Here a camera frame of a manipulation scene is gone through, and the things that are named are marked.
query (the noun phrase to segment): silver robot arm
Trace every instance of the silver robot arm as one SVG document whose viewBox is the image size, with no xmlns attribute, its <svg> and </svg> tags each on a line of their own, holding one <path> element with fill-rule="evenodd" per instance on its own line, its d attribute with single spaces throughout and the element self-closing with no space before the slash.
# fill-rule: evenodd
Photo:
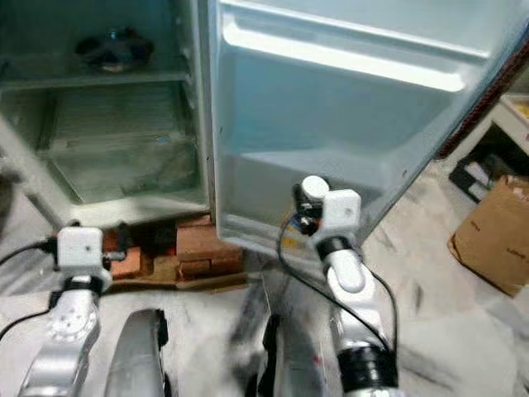
<svg viewBox="0 0 529 397">
<path fill-rule="evenodd" d="M 102 265 L 99 229 L 66 227 L 57 236 L 57 250 L 64 290 L 50 311 L 46 341 L 26 374 L 20 397 L 79 393 L 88 372 L 88 353 L 99 334 L 99 296 L 112 283 Z"/>
<path fill-rule="evenodd" d="M 358 319 L 336 309 L 331 320 L 344 394 L 350 397 L 404 396 L 398 389 L 394 352 L 374 301 L 375 282 L 354 249 L 360 226 L 360 196 L 351 189 L 331 191 L 327 182 L 309 176 L 294 188 L 300 224 L 325 265 L 326 281 L 335 299 L 353 309 L 383 339 Z"/>
</svg>

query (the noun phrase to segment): cardboard box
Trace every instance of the cardboard box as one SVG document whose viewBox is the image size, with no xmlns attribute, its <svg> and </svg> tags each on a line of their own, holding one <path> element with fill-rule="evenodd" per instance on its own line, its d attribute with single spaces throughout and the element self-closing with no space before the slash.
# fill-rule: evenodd
<svg viewBox="0 0 529 397">
<path fill-rule="evenodd" d="M 463 265 L 516 295 L 529 280 L 529 181 L 503 176 L 448 247 Z"/>
</svg>

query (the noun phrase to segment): white tiled floor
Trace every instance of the white tiled floor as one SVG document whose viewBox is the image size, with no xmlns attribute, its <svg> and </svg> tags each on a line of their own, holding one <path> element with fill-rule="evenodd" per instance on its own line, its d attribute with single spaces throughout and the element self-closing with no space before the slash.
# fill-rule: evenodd
<svg viewBox="0 0 529 397">
<path fill-rule="evenodd" d="M 398 296 L 399 370 L 407 395 L 529 396 L 529 289 L 510 299 L 466 270 L 446 248 L 451 233 L 473 207 L 439 165 L 429 165 L 364 244 L 366 263 Z M 17 196 L 0 253 L 48 231 L 34 209 Z M 41 254 L 20 259 L 0 272 L 0 294 L 51 288 L 49 260 L 42 262 Z M 295 313 L 307 330 L 316 323 L 325 329 L 328 317 L 318 298 L 296 283 L 280 296 L 281 304 L 288 302 L 287 311 L 297 305 Z M 264 301 L 254 289 L 216 295 L 148 292 L 104 297 L 102 334 L 91 355 L 83 395 L 101 395 L 112 359 L 109 352 L 127 314 L 154 306 L 168 314 L 171 338 L 164 362 L 173 382 L 178 382 L 179 395 L 242 395 L 237 380 L 244 380 L 254 365 L 248 347 L 258 346 L 254 342 L 267 314 Z M 382 294 L 380 301 L 388 323 Z M 44 302 L 45 294 L 1 298 L 0 325 Z M 38 321 L 22 325 L 2 341 L 0 395 L 10 396 L 20 385 L 40 345 L 40 327 Z M 257 341 L 252 340 L 244 352 L 235 352 L 230 342 L 234 334 Z M 336 363 L 328 357 L 328 337 L 310 332 L 309 339 L 322 360 L 329 360 L 323 364 L 319 390 L 335 395 Z"/>
</svg>

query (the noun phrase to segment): black cable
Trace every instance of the black cable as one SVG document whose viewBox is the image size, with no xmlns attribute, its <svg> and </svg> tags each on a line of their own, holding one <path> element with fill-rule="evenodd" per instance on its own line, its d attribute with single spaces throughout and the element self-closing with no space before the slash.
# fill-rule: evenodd
<svg viewBox="0 0 529 397">
<path fill-rule="evenodd" d="M 41 312 L 37 312 L 37 313 L 33 313 L 33 314 L 28 314 L 27 316 L 24 316 L 24 317 L 20 317 L 20 318 L 17 318 L 16 320 L 10 322 L 7 326 L 5 326 L 3 328 L 2 331 L 0 331 L 0 341 L 2 340 L 2 338 L 6 335 L 6 333 L 9 332 L 9 330 L 11 330 L 11 328 L 15 327 L 16 325 L 26 321 L 26 320 L 29 320 L 31 318 L 35 318 L 35 317 L 39 317 L 39 316 L 42 316 L 44 314 L 47 314 L 50 312 L 50 309 L 46 309 L 46 310 L 43 310 Z"/>
<path fill-rule="evenodd" d="M 391 290 L 391 287 L 388 285 L 386 280 L 377 275 L 374 271 L 369 270 L 373 277 L 384 287 L 388 293 L 389 300 L 391 301 L 391 309 L 393 312 L 393 354 L 395 355 L 395 361 L 397 360 L 397 351 L 398 351 L 398 309 L 397 309 L 397 299 L 395 294 Z"/>
<path fill-rule="evenodd" d="M 17 256 L 18 254 L 29 250 L 42 250 L 44 252 L 55 254 L 57 252 L 57 237 L 47 237 L 45 240 L 32 242 L 31 244 L 17 248 L 15 251 L 10 252 L 9 254 L 5 255 L 2 259 L 0 259 L 0 266 L 12 259 L 14 256 Z"/>
<path fill-rule="evenodd" d="M 10 252 L 9 254 L 5 255 L 2 259 L 0 259 L 0 266 L 9 261 L 14 256 L 17 256 L 18 254 L 21 254 L 24 251 L 29 250 L 36 250 L 39 248 L 42 242 L 32 242 L 32 244 L 28 244 L 27 246 L 21 246 L 20 248 L 17 248 L 15 251 Z"/>
<path fill-rule="evenodd" d="M 361 323 L 364 327 L 366 327 L 379 341 L 382 343 L 382 346 L 384 349 L 386 349 L 388 352 L 391 351 L 391 348 L 389 347 L 389 344 L 386 342 L 386 340 L 380 335 L 380 332 L 376 330 L 375 327 L 373 327 L 371 324 L 366 322 L 361 316 L 359 316 L 354 310 L 348 308 L 345 306 L 342 302 L 339 302 L 338 300 L 334 299 L 332 296 L 330 296 L 327 292 L 319 289 L 317 286 L 312 284 L 310 281 L 305 280 L 301 275 L 299 275 L 290 265 L 288 262 L 283 258 L 283 235 L 285 231 L 287 230 L 288 225 L 293 220 L 294 215 L 288 217 L 288 219 L 281 225 L 281 230 L 279 231 L 279 237 L 276 244 L 276 251 L 278 254 L 279 262 L 281 265 L 283 265 L 284 269 L 289 273 L 294 279 L 302 283 L 303 285 L 307 286 L 308 288 L 312 289 L 317 294 L 321 295 L 323 298 L 327 299 L 329 302 L 334 304 L 335 306 L 339 307 L 340 309 L 344 310 L 354 318 L 356 318 L 359 323 Z"/>
</svg>

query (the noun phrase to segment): refrigerator door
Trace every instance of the refrigerator door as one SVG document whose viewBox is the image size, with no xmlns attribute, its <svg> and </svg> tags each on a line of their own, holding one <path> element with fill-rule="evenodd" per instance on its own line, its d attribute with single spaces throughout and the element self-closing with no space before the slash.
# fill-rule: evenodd
<svg viewBox="0 0 529 397">
<path fill-rule="evenodd" d="M 307 175 L 362 242 L 525 36 L 527 0 L 210 0 L 217 225 L 271 253 Z M 303 255 L 298 250 L 295 255 Z"/>
</svg>

